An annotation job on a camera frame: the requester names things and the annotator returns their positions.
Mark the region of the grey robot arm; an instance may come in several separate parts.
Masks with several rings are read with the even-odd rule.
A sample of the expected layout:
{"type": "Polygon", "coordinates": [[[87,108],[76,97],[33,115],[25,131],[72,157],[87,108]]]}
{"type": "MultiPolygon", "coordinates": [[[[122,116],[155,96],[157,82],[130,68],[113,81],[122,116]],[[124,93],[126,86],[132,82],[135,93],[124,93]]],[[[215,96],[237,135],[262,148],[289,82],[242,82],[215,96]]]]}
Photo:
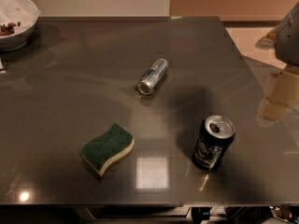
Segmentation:
{"type": "Polygon", "coordinates": [[[286,66],[267,79],[256,118],[264,127],[277,123],[299,100],[299,3],[278,25],[274,50],[286,66]]]}

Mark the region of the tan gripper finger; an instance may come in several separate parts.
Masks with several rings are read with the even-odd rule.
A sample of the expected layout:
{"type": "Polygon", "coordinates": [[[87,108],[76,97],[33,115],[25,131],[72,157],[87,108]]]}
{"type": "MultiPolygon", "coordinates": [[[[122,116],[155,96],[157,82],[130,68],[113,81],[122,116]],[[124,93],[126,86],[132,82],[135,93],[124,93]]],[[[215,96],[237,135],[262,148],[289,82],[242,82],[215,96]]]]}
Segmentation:
{"type": "Polygon", "coordinates": [[[286,106],[271,103],[267,98],[263,98],[258,107],[258,117],[268,121],[278,121],[287,111],[286,106]]]}
{"type": "Polygon", "coordinates": [[[299,67],[286,66],[280,72],[272,73],[267,80],[264,95],[275,105],[295,105],[299,101],[299,67]]]}

